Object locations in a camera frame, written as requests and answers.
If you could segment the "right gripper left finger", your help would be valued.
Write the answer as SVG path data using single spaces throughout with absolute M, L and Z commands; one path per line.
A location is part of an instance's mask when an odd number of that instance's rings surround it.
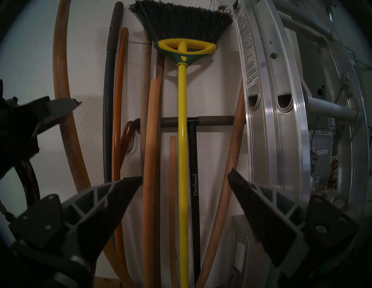
M 50 194 L 9 224 L 20 257 L 53 268 L 86 268 L 122 220 L 143 177 L 90 187 L 61 202 Z

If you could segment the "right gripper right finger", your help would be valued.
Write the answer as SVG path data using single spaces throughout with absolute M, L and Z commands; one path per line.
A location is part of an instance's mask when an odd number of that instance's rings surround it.
M 285 190 L 245 180 L 232 168 L 228 184 L 253 234 L 280 273 L 279 288 L 315 288 L 342 263 L 359 225 L 319 195 L 301 201 Z

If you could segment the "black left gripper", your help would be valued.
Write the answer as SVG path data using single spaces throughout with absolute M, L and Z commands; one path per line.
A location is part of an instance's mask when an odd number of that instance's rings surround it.
M 82 104 L 74 98 L 45 96 L 18 105 L 14 98 L 0 101 L 0 178 L 39 152 L 37 136 L 60 124 Z

